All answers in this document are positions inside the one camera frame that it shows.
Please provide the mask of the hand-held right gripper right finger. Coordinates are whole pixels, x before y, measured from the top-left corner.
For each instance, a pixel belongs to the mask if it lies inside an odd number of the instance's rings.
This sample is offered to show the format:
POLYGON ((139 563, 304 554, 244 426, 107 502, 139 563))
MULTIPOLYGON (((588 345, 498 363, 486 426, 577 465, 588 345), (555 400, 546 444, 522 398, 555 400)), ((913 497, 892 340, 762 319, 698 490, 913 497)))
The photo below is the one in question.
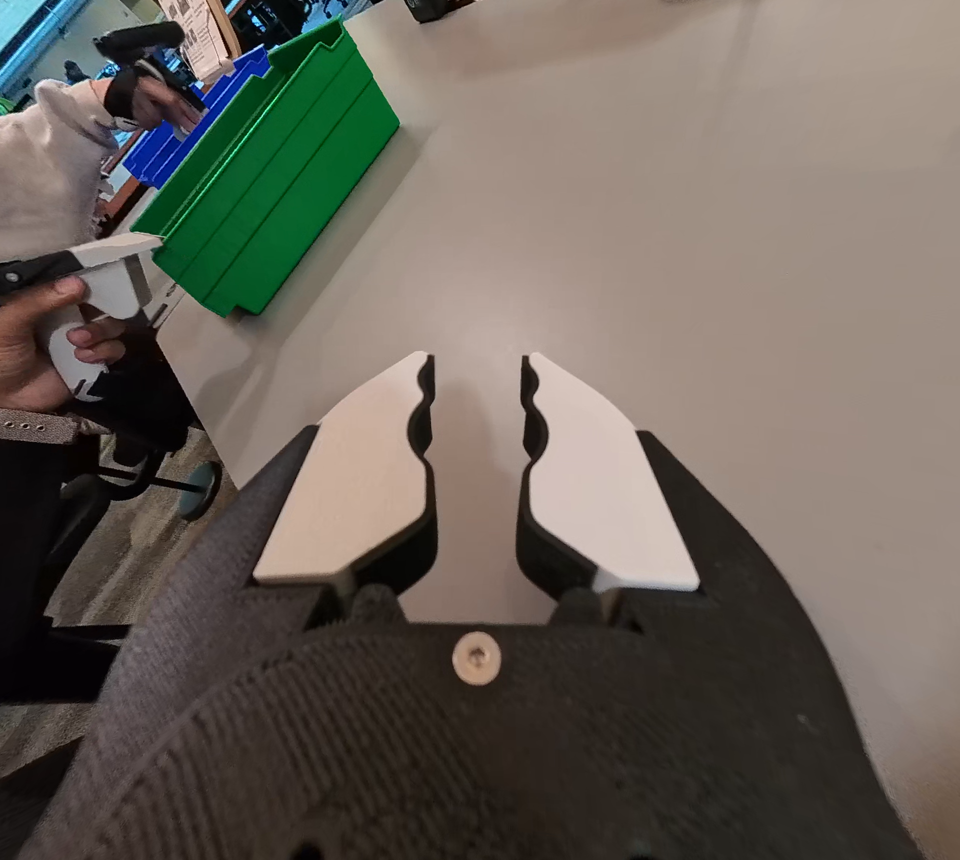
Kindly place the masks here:
POLYGON ((522 359, 522 472, 515 555, 559 604, 573 591, 700 590, 638 430, 607 397, 540 352, 522 359))

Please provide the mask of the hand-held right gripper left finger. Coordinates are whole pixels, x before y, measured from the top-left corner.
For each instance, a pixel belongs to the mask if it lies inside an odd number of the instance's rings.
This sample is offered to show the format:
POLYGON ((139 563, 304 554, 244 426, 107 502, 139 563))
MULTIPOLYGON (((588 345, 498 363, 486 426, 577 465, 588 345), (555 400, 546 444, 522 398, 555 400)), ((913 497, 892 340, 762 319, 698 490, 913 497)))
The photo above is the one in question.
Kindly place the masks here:
POLYGON ((253 569, 261 588, 325 586, 348 601, 368 585, 401 595, 437 558, 435 359, 415 351, 336 403, 313 427, 253 569))

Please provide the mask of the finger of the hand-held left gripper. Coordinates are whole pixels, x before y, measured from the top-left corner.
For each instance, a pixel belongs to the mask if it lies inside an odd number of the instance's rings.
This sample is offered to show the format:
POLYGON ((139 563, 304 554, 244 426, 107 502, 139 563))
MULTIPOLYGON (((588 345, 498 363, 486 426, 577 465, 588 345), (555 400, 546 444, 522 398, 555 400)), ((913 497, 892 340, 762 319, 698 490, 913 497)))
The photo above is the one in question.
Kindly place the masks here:
POLYGON ((164 237, 143 232, 123 232, 69 249, 83 269, 95 269, 126 261, 163 246, 164 237))

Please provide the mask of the green plastic bin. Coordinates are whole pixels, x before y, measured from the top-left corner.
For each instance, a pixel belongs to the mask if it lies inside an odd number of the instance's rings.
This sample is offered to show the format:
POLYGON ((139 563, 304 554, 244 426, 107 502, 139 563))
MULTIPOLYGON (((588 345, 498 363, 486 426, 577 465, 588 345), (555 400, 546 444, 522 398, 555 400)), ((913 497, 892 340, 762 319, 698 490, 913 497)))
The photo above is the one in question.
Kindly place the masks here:
POLYGON ((400 127, 340 18, 268 53, 131 229, 214 314, 261 314, 400 127))

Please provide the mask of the grey desk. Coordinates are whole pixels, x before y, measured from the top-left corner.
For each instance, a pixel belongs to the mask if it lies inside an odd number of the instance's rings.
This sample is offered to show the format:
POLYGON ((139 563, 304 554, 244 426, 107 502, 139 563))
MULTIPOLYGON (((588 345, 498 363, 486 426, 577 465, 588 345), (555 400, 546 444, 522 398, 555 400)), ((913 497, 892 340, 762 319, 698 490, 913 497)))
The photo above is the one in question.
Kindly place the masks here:
POLYGON ((402 123, 258 317, 158 340, 237 488, 434 354, 411 618, 539 623, 522 355, 650 430, 814 621, 875 768, 958 858, 958 0, 482 0, 346 25, 402 123))

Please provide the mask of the person's left hand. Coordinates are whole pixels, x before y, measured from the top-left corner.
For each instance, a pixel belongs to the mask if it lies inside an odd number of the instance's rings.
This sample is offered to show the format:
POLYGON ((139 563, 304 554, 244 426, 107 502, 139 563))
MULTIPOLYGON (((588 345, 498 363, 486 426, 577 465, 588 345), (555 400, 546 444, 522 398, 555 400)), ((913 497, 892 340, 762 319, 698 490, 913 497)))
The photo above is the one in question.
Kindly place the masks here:
MULTIPOLYGON (((1 307, 1 408, 55 414, 72 398, 71 388, 39 346, 38 330, 62 310, 80 305, 87 286, 66 277, 15 292, 1 307)), ((112 317, 70 330, 67 344, 78 363, 108 366, 125 353, 126 324, 112 317)))

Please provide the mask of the silver wristwatch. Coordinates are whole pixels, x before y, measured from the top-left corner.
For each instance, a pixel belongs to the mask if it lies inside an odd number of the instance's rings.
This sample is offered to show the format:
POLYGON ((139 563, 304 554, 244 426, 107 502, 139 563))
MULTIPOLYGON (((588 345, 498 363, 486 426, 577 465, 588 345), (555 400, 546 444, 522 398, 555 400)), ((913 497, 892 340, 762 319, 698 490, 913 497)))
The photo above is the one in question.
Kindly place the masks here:
POLYGON ((3 443, 69 446, 81 434, 81 426, 80 422, 70 416, 1 409, 3 443))

